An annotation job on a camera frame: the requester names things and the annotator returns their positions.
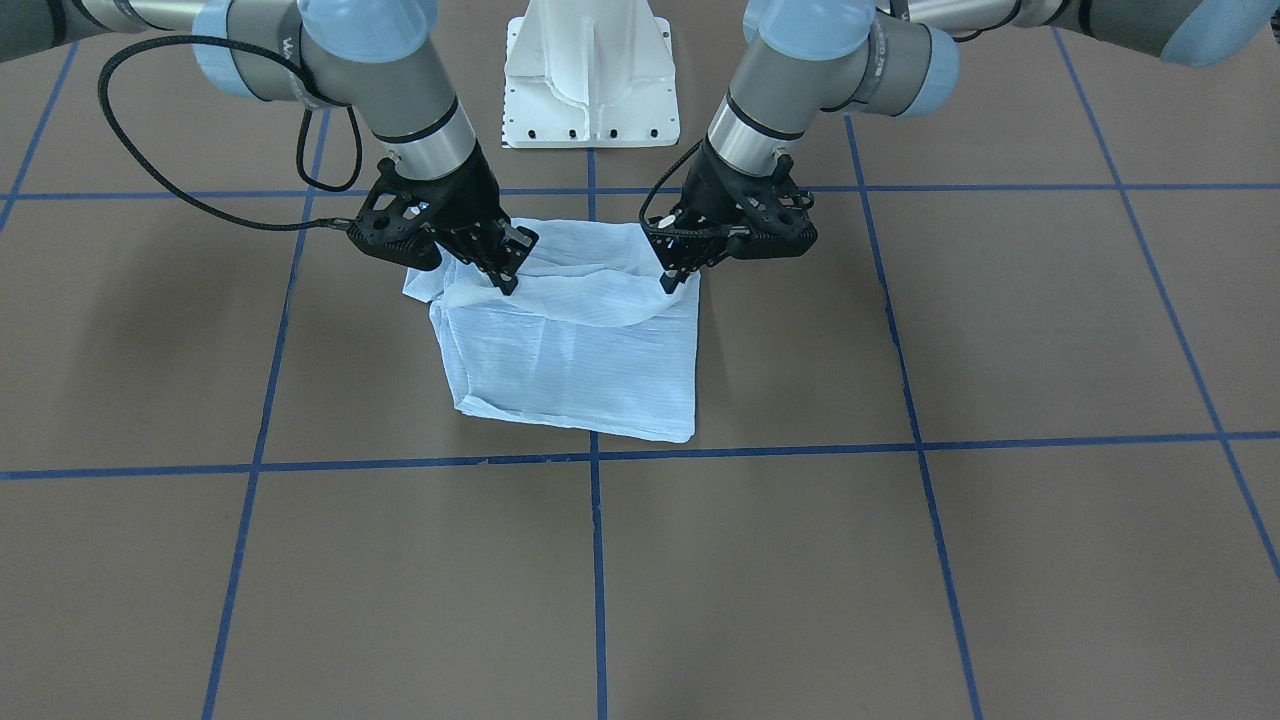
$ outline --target light blue joint cover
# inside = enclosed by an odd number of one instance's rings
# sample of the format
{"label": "light blue joint cover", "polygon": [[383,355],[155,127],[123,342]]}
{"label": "light blue joint cover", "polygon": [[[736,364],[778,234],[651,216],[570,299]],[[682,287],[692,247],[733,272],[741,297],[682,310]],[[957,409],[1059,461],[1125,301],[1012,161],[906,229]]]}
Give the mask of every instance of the light blue joint cover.
{"label": "light blue joint cover", "polygon": [[902,110],[899,118],[918,118],[928,115],[951,97],[951,91],[960,78],[960,51],[956,41],[938,28],[929,28],[933,53],[929,55],[929,69],[924,73],[924,85],[911,106]]}
{"label": "light blue joint cover", "polygon": [[426,42],[435,0],[298,0],[307,33],[330,54],[353,63],[393,63]]}
{"label": "light blue joint cover", "polygon": [[742,35],[797,60],[835,60],[867,42],[874,17],[873,0],[751,0]]}
{"label": "light blue joint cover", "polygon": [[1204,0],[1169,38],[1160,59],[1203,68],[1239,53],[1267,19],[1280,0]]}
{"label": "light blue joint cover", "polygon": [[[205,3],[200,8],[200,12],[196,13],[196,19],[191,23],[191,33],[210,35],[227,40],[227,12],[230,10],[230,6],[232,0],[210,0]],[[239,69],[236,68],[236,60],[232,59],[230,50],[212,45],[192,45],[192,47],[196,51],[196,63],[204,70],[209,82],[214,83],[214,87],[227,95],[257,99],[250,91],[248,86],[244,85],[244,78],[241,77]]]}

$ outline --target white cloth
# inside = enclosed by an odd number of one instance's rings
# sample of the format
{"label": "white cloth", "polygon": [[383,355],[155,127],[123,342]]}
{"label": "white cloth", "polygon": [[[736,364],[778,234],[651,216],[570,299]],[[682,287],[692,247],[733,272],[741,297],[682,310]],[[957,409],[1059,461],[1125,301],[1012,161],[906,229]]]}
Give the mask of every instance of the white cloth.
{"label": "white cloth", "polygon": [[538,245],[503,297],[444,254],[410,270],[430,302],[453,406],[466,415],[643,439],[694,434],[698,274],[673,295],[640,225],[526,220]]}

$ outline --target blue tape line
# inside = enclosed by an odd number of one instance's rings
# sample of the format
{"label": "blue tape line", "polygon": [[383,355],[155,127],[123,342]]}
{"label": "blue tape line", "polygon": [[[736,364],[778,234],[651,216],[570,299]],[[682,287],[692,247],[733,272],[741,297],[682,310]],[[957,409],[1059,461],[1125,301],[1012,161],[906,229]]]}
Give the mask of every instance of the blue tape line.
{"label": "blue tape line", "polygon": [[[305,190],[209,190],[192,197],[306,197]],[[20,192],[18,200],[177,200],[170,192]]]}
{"label": "blue tape line", "polygon": [[929,452],[945,450],[1014,450],[1034,447],[1101,447],[1108,445],[1162,445],[1217,442],[1217,433],[1171,433],[1156,436],[1112,436],[1112,437],[1060,437],[1030,439],[973,439],[951,442],[925,442]]}
{"label": "blue tape line", "polygon": [[460,457],[406,457],[387,460],[317,460],[312,462],[262,462],[264,473],[324,473],[333,470],[393,470],[408,468],[460,468],[470,465],[538,465],[543,462],[588,462],[586,452],[553,455],[497,455]]}
{"label": "blue tape line", "polygon": [[845,117],[845,135],[849,138],[849,151],[854,158],[854,173],[858,176],[858,186],[861,188],[859,196],[863,202],[863,215],[867,219],[867,234],[870,238],[872,258],[876,261],[876,277],[879,279],[884,292],[884,316],[888,320],[888,334],[897,351],[897,366],[902,375],[902,397],[906,401],[906,416],[911,423],[911,437],[915,439],[915,459],[920,468],[920,483],[924,487],[924,498],[929,507],[929,523],[933,525],[933,543],[938,553],[938,565],[942,569],[942,583],[947,592],[947,605],[951,609],[951,624],[955,628],[956,647],[960,651],[960,665],[964,670],[965,687],[969,691],[969,706],[974,720],[982,720],[982,701],[978,697],[978,680],[974,676],[973,661],[969,657],[969,641],[965,637],[964,616],[960,614],[960,600],[956,596],[955,580],[951,575],[951,557],[947,553],[946,537],[942,533],[942,519],[938,515],[938,503],[933,495],[933,478],[929,474],[929,461],[924,451],[920,436],[920,423],[915,413],[915,400],[911,397],[911,379],[906,370],[906,355],[902,352],[902,341],[897,333],[897,320],[893,316],[893,300],[890,295],[888,278],[884,274],[884,261],[881,256],[879,238],[876,233],[876,218],[872,214],[870,196],[867,192],[867,179],[863,176],[861,154],[858,151],[858,138],[854,135],[854,123]]}
{"label": "blue tape line", "polygon": [[595,222],[595,149],[586,149],[586,219]]}
{"label": "blue tape line", "polygon": [[4,209],[0,209],[0,231],[9,222],[9,213],[13,211],[13,206],[18,202],[18,191],[22,190],[22,183],[27,179],[27,173],[31,170],[31,163],[36,158],[36,149],[45,135],[45,128],[49,127],[49,118],[54,114],[54,105],[58,104],[58,96],[63,94],[63,86],[67,83],[67,76],[70,73],[77,50],[79,50],[79,42],[72,42],[70,49],[67,50],[67,59],[63,60],[63,68],[58,70],[58,79],[54,81],[54,88],[49,92],[45,109],[40,113],[40,120],[36,123],[36,131],[31,135],[31,142],[27,143],[27,152],[22,156],[18,174],[13,178],[13,186],[9,188],[9,199],[5,200]]}
{"label": "blue tape line", "polygon": [[1108,183],[872,184],[868,192],[1041,192],[1115,190]]}
{"label": "blue tape line", "polygon": [[[1117,186],[1112,183],[1083,183],[1083,184],[872,184],[868,192],[1041,192],[1041,191],[1114,191],[1124,187],[1133,191],[1275,191],[1280,190],[1280,183],[1135,183]],[[818,193],[855,193],[858,186],[852,184],[814,184],[805,190]],[[590,195],[593,191],[585,187],[506,187],[502,188],[504,196],[552,196],[552,195]],[[594,190],[599,195],[646,195],[646,187],[598,187]],[[678,187],[660,188],[659,195],[677,195]],[[191,193],[193,197],[219,199],[219,197],[306,197],[305,190],[207,190]],[[329,193],[330,197],[364,197],[367,190],[344,190]],[[173,200],[168,192],[18,192],[5,195],[8,200]]]}
{"label": "blue tape line", "polygon": [[[595,222],[595,149],[586,149],[586,219]],[[588,457],[591,466],[591,565],[595,579],[595,715],[609,716],[608,662],[604,638],[604,527],[600,518],[600,433],[591,430]]]}
{"label": "blue tape line", "polygon": [[1147,243],[1147,236],[1142,231],[1142,224],[1138,222],[1138,214],[1134,211],[1133,202],[1129,200],[1129,192],[1120,182],[1120,172],[1116,169],[1115,159],[1111,156],[1111,149],[1107,146],[1107,141],[1102,136],[1102,126],[1098,124],[1098,118],[1093,113],[1093,106],[1089,104],[1089,99],[1084,92],[1084,85],[1080,82],[1080,76],[1075,72],[1075,64],[1071,61],[1071,55],[1066,51],[1066,44],[1062,42],[1062,35],[1057,28],[1052,29],[1059,53],[1062,54],[1062,61],[1066,64],[1066,72],[1071,76],[1071,82],[1075,85],[1075,92],[1080,97],[1080,104],[1084,105],[1084,114],[1088,115],[1089,126],[1093,128],[1093,136],[1098,141],[1098,147],[1102,149],[1102,158],[1106,160],[1107,169],[1111,170],[1111,177],[1119,187],[1120,200],[1124,201],[1125,213],[1129,215],[1129,223],[1133,225],[1134,236],[1138,238],[1138,246],[1142,249],[1142,255],[1147,261],[1147,269],[1151,272],[1151,278],[1156,283],[1156,290],[1160,293],[1160,301],[1165,305],[1165,313],[1169,315],[1169,322],[1174,325],[1174,333],[1178,336],[1178,345],[1183,348],[1183,355],[1187,357],[1187,365],[1192,370],[1192,378],[1194,378],[1196,387],[1199,389],[1201,398],[1204,401],[1204,409],[1208,411],[1210,420],[1213,423],[1213,430],[1217,433],[1219,441],[1222,445],[1222,452],[1226,455],[1226,461],[1231,466],[1231,474],[1235,477],[1235,484],[1239,487],[1240,496],[1244,498],[1244,505],[1248,507],[1249,516],[1253,519],[1253,527],[1258,533],[1258,539],[1262,542],[1263,550],[1266,550],[1267,560],[1271,562],[1271,571],[1275,574],[1276,579],[1280,580],[1280,557],[1276,556],[1276,548],[1271,542],[1271,534],[1267,532],[1267,527],[1262,521],[1262,514],[1258,512],[1258,506],[1253,501],[1253,493],[1249,491],[1249,483],[1244,479],[1244,473],[1240,471],[1240,465],[1235,459],[1235,451],[1231,450],[1231,442],[1226,430],[1222,428],[1222,420],[1219,418],[1217,409],[1213,406],[1213,398],[1210,397],[1208,386],[1204,383],[1204,377],[1201,374],[1199,364],[1196,361],[1196,355],[1192,352],[1192,346],[1187,341],[1187,333],[1183,332],[1183,324],[1179,322],[1178,313],[1174,310],[1174,302],[1170,300],[1169,291],[1165,288],[1165,281],[1160,275],[1160,269],[1156,266],[1156,259],[1151,252],[1151,246]]}
{"label": "blue tape line", "polygon": [[[311,177],[319,177],[320,161],[324,158],[324,143],[329,136],[329,110],[320,117],[317,131],[316,151],[311,161]],[[302,206],[302,222],[311,218],[311,206],[315,200],[314,188],[307,188],[306,202]],[[307,231],[298,231],[293,242],[293,260],[289,265],[289,281],[284,288],[284,304],[280,307],[280,325],[275,333],[275,351],[271,356],[271,373],[266,380],[266,392],[262,398],[262,423],[257,430],[257,441],[253,445],[253,465],[262,462],[262,454],[266,451],[266,434],[271,425],[271,409],[275,404],[276,380],[280,377],[280,364],[284,359],[284,341],[289,332],[289,305],[293,299],[293,290],[298,279],[298,265],[302,260],[302,251],[306,249]],[[223,616],[218,623],[218,641],[214,644],[214,660],[209,669],[209,685],[205,688],[205,708],[202,720],[211,720],[214,705],[218,702],[218,685],[223,675],[223,659],[227,655],[227,638],[230,634],[232,615],[236,611],[236,594],[239,589],[241,568],[244,565],[244,547],[248,543],[250,523],[253,519],[253,501],[257,498],[259,471],[250,473],[248,483],[244,487],[244,505],[241,509],[239,529],[236,533],[236,551],[232,555],[230,575],[227,579],[227,597],[223,600]]]}
{"label": "blue tape line", "polygon": [[150,468],[76,468],[65,470],[0,470],[0,482],[67,480],[87,478],[163,478],[172,475],[239,475],[253,465],[159,465]]}
{"label": "blue tape line", "polygon": [[1125,190],[1176,190],[1176,191],[1204,191],[1204,190],[1280,190],[1280,182],[1138,182],[1123,183]]}
{"label": "blue tape line", "polygon": [[865,455],[873,452],[914,452],[914,442],[886,442],[869,445],[815,445],[795,447],[682,447],[673,450],[623,450],[602,452],[600,460],[687,460],[698,457],[780,457],[791,455]]}
{"label": "blue tape line", "polygon": [[1280,439],[1280,430],[1226,433],[1228,439]]}
{"label": "blue tape line", "polygon": [[[1231,441],[1277,441],[1280,430],[1244,430],[1226,433]],[[1142,436],[1050,437],[1016,439],[973,439],[922,442],[883,442],[863,445],[813,445],[778,447],[723,447],[723,448],[671,448],[602,451],[600,462],[627,462],[634,460],[696,460],[716,457],[785,457],[812,455],[872,455],[892,452],[965,451],[965,450],[1018,450],[1037,447],[1100,447],[1114,445],[1175,445],[1193,442],[1219,442],[1217,433],[1170,433]],[[329,473],[335,470],[388,470],[413,468],[457,468],[470,465],[538,465],[544,462],[590,462],[589,452],[559,452],[543,455],[472,455],[456,457],[393,457],[375,460],[312,460],[302,462],[243,462],[229,465],[159,465],[134,468],[69,468],[49,470],[0,470],[5,480],[60,480],[92,478],[150,478],[174,475],[233,475],[257,471],[270,473]]]}
{"label": "blue tape line", "polygon": [[609,716],[609,682],[604,625],[604,525],[600,501],[600,433],[591,432],[591,559],[595,578],[595,715]]}

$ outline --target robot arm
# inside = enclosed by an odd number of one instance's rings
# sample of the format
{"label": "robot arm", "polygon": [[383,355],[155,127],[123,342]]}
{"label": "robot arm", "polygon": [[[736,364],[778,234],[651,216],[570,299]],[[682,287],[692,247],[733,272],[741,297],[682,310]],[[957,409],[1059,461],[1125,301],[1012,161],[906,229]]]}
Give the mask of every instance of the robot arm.
{"label": "robot arm", "polygon": [[660,220],[641,218],[667,292],[726,258],[809,250],[813,197],[791,179],[791,149],[818,111],[932,113],[959,69],[948,35],[879,14],[870,0],[753,0],[744,31],[750,45],[680,202]]}
{"label": "robot arm", "polygon": [[1234,55],[1280,0],[751,0],[749,42],[664,218],[641,225],[667,292],[727,258],[804,254],[818,233],[813,197],[791,179],[791,149],[819,110],[911,117],[955,86],[950,33],[1052,24],[1206,65]]}
{"label": "robot arm", "polygon": [[511,225],[475,129],[430,40],[435,0],[0,0],[0,60],[105,32],[191,31],[271,50],[311,76],[218,46],[196,58],[220,90],[308,109],[351,105],[387,150],[347,236],[422,270],[439,247],[509,295],[538,236]]}

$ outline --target fabric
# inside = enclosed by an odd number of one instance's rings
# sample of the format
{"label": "fabric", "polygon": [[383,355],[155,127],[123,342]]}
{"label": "fabric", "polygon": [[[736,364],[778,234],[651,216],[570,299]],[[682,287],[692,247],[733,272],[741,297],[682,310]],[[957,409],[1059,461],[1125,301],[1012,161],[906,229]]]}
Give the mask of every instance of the fabric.
{"label": "fabric", "polygon": [[431,304],[453,406],[641,439],[692,437],[698,274],[663,292],[637,224],[512,224],[539,241],[509,297],[448,254],[404,279],[404,295]]}

